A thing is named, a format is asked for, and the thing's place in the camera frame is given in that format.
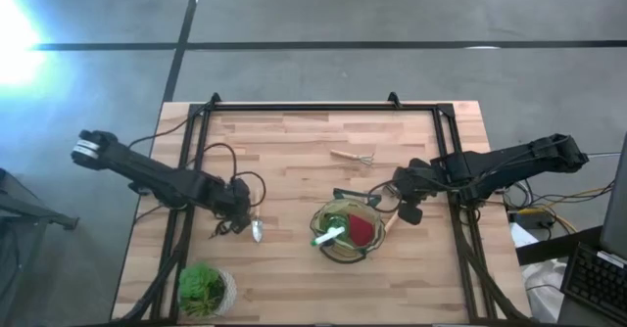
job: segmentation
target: concrete floor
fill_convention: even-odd
[[[16,2],[44,43],[175,42],[187,5]],[[627,39],[627,0],[198,5],[194,42]],[[2,29],[3,51],[28,37],[21,29],[24,20]],[[49,228],[13,325],[108,319],[137,196],[111,172],[72,164],[70,151],[83,128],[110,130],[123,142],[153,133],[172,57],[172,51],[48,52],[21,54],[8,64],[7,55],[0,57],[0,77],[14,78],[0,82],[0,166],[51,208],[81,218],[74,232]],[[23,63],[36,70],[15,81]],[[493,148],[560,132],[572,134],[585,152],[610,152],[620,150],[627,131],[625,67],[627,48],[187,52],[173,100],[206,101],[213,92],[227,101],[382,100],[390,91],[404,100],[479,100]],[[148,153],[150,145],[137,150]],[[607,184],[616,165],[617,159],[594,160],[576,174],[542,175],[531,184],[537,193],[578,192]],[[558,211],[583,229],[602,223],[606,201]]]

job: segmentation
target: wooden table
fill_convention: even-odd
[[[478,102],[454,105],[463,149],[489,151]],[[188,103],[165,104],[158,132],[182,122],[188,107]],[[157,138],[152,157],[176,166],[182,134],[183,128]],[[207,144],[214,142],[235,149],[238,171],[253,170],[264,177],[267,197],[261,205],[264,240],[260,244],[253,241],[250,227],[240,235],[208,240],[217,221],[210,211],[196,209],[188,264],[205,261],[222,268],[233,274],[238,289],[231,311],[207,323],[466,321],[444,195],[422,203],[424,217],[418,226],[398,221],[383,245],[363,262],[334,263],[309,245],[312,215],[332,199],[334,187],[367,191],[389,180],[396,166],[407,166],[412,158],[428,161],[439,156],[429,113],[212,113]],[[374,165],[332,157],[330,149],[375,153]],[[211,149],[203,170],[228,178],[231,157],[225,150]],[[261,188],[254,177],[245,180],[253,192]],[[142,199],[138,215],[155,204],[153,198]],[[479,226],[490,273],[517,308],[529,314],[506,214],[499,205],[481,211]],[[167,216],[166,210],[158,211],[134,227],[113,317],[129,311],[154,278]],[[476,280],[474,287],[480,304]],[[164,306],[169,306],[169,296],[165,295]],[[179,322],[191,321],[180,316]]]

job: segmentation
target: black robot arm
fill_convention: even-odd
[[[417,205],[438,192],[451,191],[461,206],[475,207],[517,181],[545,171],[572,173],[587,162],[575,140],[560,134],[486,154],[453,153],[431,163],[413,159],[394,172],[402,198],[399,217],[417,224],[422,217]]]
[[[195,205],[211,210],[228,218],[235,233],[250,224],[250,191],[242,179],[227,183],[204,171],[169,167],[130,150],[110,132],[83,130],[79,138],[72,150],[76,164],[112,170],[132,180],[131,190],[143,195],[148,189],[171,209]]]

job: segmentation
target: black keyboard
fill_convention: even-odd
[[[598,257],[596,250],[579,244],[568,261],[561,291],[627,325],[627,268]]]

